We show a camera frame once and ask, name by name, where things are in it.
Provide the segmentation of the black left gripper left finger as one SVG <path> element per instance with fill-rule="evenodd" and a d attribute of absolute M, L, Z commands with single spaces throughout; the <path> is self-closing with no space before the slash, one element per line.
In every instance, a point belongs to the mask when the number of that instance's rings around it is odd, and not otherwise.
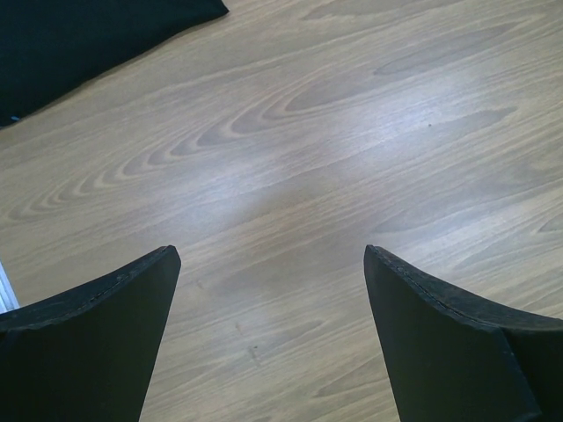
<path fill-rule="evenodd" d="M 139 420 L 179 278 L 160 247 L 22 306 L 1 277 L 1 419 Z"/>

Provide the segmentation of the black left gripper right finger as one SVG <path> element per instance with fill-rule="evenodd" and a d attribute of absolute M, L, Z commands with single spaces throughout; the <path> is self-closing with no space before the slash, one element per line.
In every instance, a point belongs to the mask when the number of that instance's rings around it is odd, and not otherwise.
<path fill-rule="evenodd" d="M 559 421 L 562 322 L 364 252 L 369 304 L 403 421 Z"/>

